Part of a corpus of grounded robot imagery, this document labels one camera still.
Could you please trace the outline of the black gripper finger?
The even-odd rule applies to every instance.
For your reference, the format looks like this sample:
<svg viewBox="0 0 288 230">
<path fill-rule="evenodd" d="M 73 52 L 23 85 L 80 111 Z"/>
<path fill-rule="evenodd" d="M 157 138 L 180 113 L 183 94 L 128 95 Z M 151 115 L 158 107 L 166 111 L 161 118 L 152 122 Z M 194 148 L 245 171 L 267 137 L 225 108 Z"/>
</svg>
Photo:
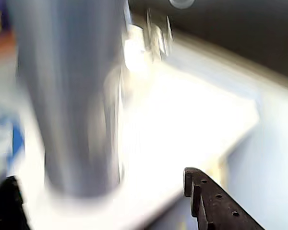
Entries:
<svg viewBox="0 0 288 230">
<path fill-rule="evenodd" d="M 5 178 L 0 184 L 0 230 L 30 230 L 14 176 Z"/>
<path fill-rule="evenodd" d="M 191 215 L 200 230 L 262 230 L 222 187 L 206 173 L 184 169 L 184 196 L 191 200 Z"/>
</svg>

